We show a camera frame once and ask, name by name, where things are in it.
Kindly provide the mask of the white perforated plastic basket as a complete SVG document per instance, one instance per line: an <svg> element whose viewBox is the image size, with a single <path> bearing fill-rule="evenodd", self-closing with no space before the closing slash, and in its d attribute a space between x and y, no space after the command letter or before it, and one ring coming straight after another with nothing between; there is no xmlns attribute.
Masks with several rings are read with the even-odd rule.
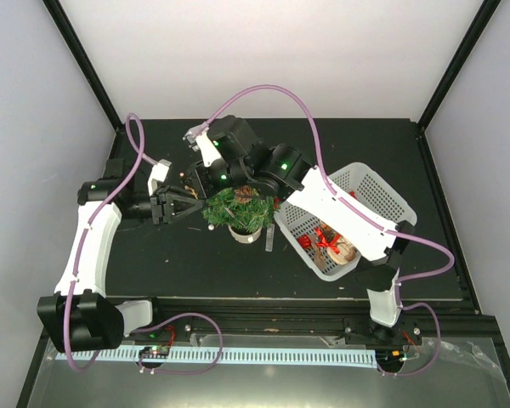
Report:
<svg viewBox="0 0 510 408"><path fill-rule="evenodd" d="M382 218L397 224L403 221L411 225L417 223L417 215L407 201L364 163L354 162L342 167L330 175L330 180L335 188L339 188L347 194L353 191L360 204ZM301 248L298 244L298 237L313 235L315 228L320 225L320 218L312 213L285 202L280 206L280 211L275 214L275 222L299 257L321 280L337 281L358 269L358 264L362 259L360 253L357 253L355 259L345 265L334 263L325 254L326 266L324 269L320 269L313 260L314 250Z"/></svg>

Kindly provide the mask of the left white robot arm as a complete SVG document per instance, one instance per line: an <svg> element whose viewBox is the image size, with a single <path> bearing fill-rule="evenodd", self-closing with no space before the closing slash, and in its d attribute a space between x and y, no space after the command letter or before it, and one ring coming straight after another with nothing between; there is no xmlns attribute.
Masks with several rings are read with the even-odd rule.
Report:
<svg viewBox="0 0 510 408"><path fill-rule="evenodd" d="M37 315L59 352L115 349L133 332L147 339L164 332L166 320L157 313L156 301L108 301L105 274L122 220L170 224L201 208L186 191L164 183L170 167L167 160L153 164L147 191L137 193L124 160L111 159L102 178L83 183L77 192L76 235L65 271L53 295L37 304Z"/></svg>

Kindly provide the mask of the left black frame post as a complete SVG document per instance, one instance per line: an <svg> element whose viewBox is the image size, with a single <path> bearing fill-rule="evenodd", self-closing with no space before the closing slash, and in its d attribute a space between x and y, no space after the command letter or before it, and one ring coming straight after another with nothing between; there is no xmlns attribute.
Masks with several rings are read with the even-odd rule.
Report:
<svg viewBox="0 0 510 408"><path fill-rule="evenodd" d="M114 105L112 104L111 99L61 2L59 0L42 0L42 3L52 18L55 26L59 30L67 48L70 50L71 55L88 82L89 87L93 91L94 96L99 102L99 105L105 113L105 116L110 122L112 128L116 131L121 129L123 125L122 119L119 117Z"/></svg>

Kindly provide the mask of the black frame post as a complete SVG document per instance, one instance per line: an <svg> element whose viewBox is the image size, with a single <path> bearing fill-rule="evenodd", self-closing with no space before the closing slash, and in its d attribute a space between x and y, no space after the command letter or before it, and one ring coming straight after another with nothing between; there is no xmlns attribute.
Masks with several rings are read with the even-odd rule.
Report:
<svg viewBox="0 0 510 408"><path fill-rule="evenodd" d="M110 122L112 128L116 131L121 129L123 125L122 119L119 117L114 105L112 104L111 99L61 2L59 0L42 0L42 3L52 18L55 26L59 30L67 48L70 50L71 55L88 82L89 87L93 91L94 96L99 102L99 105L105 113L105 116Z"/></svg>
<svg viewBox="0 0 510 408"><path fill-rule="evenodd" d="M501 0L484 0L481 3L420 119L417 121L421 132L425 132L428 129L501 2Z"/></svg>

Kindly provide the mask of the beige fabric sack ornament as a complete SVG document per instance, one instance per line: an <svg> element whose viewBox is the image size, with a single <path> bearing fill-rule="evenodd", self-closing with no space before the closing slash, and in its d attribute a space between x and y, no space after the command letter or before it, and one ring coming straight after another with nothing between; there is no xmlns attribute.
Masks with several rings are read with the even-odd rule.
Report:
<svg viewBox="0 0 510 408"><path fill-rule="evenodd" d="M348 241L340 238L336 243L329 246L327 249L328 257L339 265L345 265L353 261L356 257L356 248Z"/></svg>

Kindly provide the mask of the dark pine cone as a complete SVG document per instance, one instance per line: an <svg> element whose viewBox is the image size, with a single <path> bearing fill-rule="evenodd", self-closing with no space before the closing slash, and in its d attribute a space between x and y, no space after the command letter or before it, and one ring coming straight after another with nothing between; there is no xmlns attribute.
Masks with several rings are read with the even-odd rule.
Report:
<svg viewBox="0 0 510 408"><path fill-rule="evenodd" d="M337 234L336 231L327 224L321 224L320 229L321 229L323 236L328 241L332 241L334 239L335 235Z"/></svg>

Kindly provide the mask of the red gift box ornament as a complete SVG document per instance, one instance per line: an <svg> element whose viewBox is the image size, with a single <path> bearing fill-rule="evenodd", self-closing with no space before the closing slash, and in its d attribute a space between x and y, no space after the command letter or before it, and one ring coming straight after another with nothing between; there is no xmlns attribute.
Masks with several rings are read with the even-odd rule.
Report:
<svg viewBox="0 0 510 408"><path fill-rule="evenodd" d="M301 235L297 238L298 244L302 249L307 250L312 247L312 241L308 235Z"/></svg>

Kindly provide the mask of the gold glitter twig ornament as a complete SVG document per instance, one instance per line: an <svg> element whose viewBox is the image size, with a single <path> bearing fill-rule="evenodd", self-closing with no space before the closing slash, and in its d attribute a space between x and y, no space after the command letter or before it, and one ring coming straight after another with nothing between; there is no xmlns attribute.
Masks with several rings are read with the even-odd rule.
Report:
<svg viewBox="0 0 510 408"><path fill-rule="evenodd" d="M188 185L184 186L184 189L189 192L196 200L198 200L198 194L196 190L193 187L190 187Z"/></svg>

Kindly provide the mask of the red ribbon bow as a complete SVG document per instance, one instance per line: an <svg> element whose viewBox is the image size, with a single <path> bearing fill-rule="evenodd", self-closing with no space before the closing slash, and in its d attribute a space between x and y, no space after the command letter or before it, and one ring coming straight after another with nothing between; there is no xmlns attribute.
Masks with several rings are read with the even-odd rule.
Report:
<svg viewBox="0 0 510 408"><path fill-rule="evenodd" d="M317 246L322 248L330 248L335 253L340 253L340 250L337 247L338 241L342 238L340 234L335 235L332 241L328 241L322 234L320 227L316 227L314 229L316 236L318 238Z"/></svg>

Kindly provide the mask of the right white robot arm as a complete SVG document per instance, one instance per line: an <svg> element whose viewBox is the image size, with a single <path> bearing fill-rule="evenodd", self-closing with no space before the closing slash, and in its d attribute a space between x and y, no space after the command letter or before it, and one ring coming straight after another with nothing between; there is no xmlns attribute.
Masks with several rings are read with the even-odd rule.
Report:
<svg viewBox="0 0 510 408"><path fill-rule="evenodd" d="M192 127L184 140L201 153L193 186L202 198L226 187L249 184L281 200L283 211L275 216L284 236L299 256L323 281L337 281L360 273L366 279L370 302L369 330L380 343L400 333L401 303L397 284L405 243L399 233L411 233L417 215L407 202L367 165L354 162L335 172L349 176L354 192L342 189L319 167L287 144L269 149L247 122L227 116L210 125ZM303 221L328 224L356 250L343 266L320 269L296 242L295 229Z"/></svg>

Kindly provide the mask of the right black frame post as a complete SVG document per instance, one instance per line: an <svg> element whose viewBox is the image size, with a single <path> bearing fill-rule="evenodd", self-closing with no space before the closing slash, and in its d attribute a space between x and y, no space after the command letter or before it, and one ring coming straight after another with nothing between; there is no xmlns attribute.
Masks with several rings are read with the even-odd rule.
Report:
<svg viewBox="0 0 510 408"><path fill-rule="evenodd" d="M421 132L425 132L428 129L501 2L501 0L484 0L481 3L420 119L417 121Z"/></svg>

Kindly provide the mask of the small green christmas tree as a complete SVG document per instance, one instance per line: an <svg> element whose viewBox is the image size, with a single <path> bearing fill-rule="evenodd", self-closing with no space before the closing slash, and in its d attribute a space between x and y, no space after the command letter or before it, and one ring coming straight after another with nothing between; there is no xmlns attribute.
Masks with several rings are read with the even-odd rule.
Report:
<svg viewBox="0 0 510 408"><path fill-rule="evenodd" d="M256 198L247 204L235 200L234 189L237 188L227 188L206 200L202 215L211 229L224 226L241 244L252 244L259 238L262 230L274 222L278 211L274 209L276 196L264 195L251 188Z"/></svg>

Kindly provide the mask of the brown pine cone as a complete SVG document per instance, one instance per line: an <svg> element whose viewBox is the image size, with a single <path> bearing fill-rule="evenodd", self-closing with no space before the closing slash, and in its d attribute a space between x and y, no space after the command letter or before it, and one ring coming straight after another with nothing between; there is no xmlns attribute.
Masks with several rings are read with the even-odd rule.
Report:
<svg viewBox="0 0 510 408"><path fill-rule="evenodd" d="M237 189L234 189L234 195L235 200L239 204L247 204L248 202L256 198L253 189L249 185L243 185Z"/></svg>

